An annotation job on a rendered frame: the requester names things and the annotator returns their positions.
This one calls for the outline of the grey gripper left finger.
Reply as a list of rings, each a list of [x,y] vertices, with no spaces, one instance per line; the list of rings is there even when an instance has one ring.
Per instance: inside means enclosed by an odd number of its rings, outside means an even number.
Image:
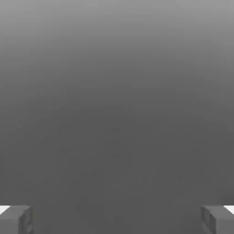
[[[0,234],[34,234],[33,206],[0,205]]]

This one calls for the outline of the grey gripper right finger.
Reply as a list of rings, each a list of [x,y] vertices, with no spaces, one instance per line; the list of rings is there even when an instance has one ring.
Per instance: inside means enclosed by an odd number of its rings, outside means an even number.
[[[234,234],[234,205],[201,206],[204,234]]]

